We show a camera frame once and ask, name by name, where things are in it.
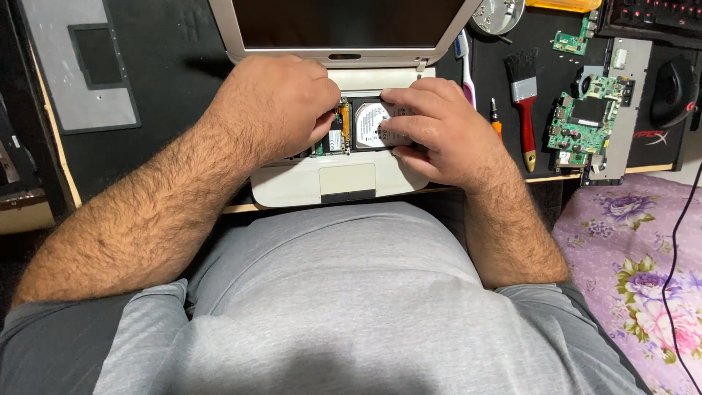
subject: black gaming mouse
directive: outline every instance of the black gaming mouse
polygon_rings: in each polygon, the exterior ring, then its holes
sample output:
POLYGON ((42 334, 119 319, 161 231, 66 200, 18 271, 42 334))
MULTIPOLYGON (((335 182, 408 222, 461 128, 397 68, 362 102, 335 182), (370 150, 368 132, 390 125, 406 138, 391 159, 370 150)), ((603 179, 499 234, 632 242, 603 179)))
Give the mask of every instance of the black gaming mouse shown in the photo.
POLYGON ((651 104, 651 126, 665 129, 682 121, 694 108, 699 93, 692 64, 677 55, 662 65, 656 76, 651 104))

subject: white laptop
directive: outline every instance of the white laptop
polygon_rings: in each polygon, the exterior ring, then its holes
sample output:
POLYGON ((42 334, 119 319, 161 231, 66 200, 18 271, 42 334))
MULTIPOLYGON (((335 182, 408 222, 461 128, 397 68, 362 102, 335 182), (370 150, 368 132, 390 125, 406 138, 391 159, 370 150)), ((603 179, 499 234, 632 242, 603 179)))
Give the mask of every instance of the white laptop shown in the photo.
POLYGON ((481 0, 210 0, 227 54, 293 53, 325 65, 342 101, 324 140, 251 175, 253 197, 267 207, 315 205, 396 195, 428 180, 391 149, 413 145, 379 128, 411 114, 380 100, 405 88, 448 51, 481 0))

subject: yellow container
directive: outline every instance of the yellow container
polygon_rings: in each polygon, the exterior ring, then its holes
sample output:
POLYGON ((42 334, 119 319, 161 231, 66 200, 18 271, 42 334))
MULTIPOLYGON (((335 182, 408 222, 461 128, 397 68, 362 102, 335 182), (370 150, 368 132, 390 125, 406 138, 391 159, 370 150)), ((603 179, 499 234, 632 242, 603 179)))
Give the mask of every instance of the yellow container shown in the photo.
POLYGON ((586 13, 600 7, 602 0, 526 0, 528 6, 586 13))

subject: keyboard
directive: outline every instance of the keyboard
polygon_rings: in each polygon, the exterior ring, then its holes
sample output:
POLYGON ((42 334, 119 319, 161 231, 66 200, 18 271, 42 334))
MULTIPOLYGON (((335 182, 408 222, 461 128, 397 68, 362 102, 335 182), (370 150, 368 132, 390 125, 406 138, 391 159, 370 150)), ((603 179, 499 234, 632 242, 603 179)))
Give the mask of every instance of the keyboard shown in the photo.
POLYGON ((609 0, 598 34, 702 50, 702 0, 609 0))

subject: cable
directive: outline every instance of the cable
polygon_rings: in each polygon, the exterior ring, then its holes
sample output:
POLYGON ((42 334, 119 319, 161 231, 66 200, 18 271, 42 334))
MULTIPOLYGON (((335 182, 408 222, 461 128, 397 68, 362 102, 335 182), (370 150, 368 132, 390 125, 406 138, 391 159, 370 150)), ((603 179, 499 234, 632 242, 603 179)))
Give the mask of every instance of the cable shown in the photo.
POLYGON ((673 323, 673 315, 670 314, 670 309, 668 308, 668 301, 665 300, 665 289, 668 288, 670 280, 673 279, 673 274, 675 272, 675 264, 677 263, 677 229, 680 227, 682 219, 687 213, 687 208, 690 207, 690 203, 692 203, 692 198, 694 198, 695 196, 695 191, 697 190, 697 183, 699 183, 700 181, 700 174, 702 174, 702 163, 700 163, 700 167, 699 169, 697 169, 697 175, 695 176, 695 181, 692 183, 690 197, 687 198, 685 207, 683 207, 682 212, 680 213, 680 217, 677 219, 675 227, 673 228, 673 264, 670 265, 670 273, 668 274, 668 279, 666 279, 665 283, 663 284, 663 290, 661 290, 661 293, 663 294, 663 305, 665 305, 665 312, 668 314, 668 320, 670 320, 670 329, 673 332, 673 346, 675 346, 675 354, 677 354, 677 359, 680 361, 680 365, 682 365, 682 368, 685 369, 685 372, 690 377, 692 384, 695 386, 695 389, 697 389, 697 393, 702 395, 700 387, 697 385, 697 382, 695 382, 694 377, 692 377, 692 373, 690 373, 689 369, 687 369, 685 362, 682 361, 682 357, 680 356, 680 350, 677 348, 677 339, 675 336, 675 324, 673 323))

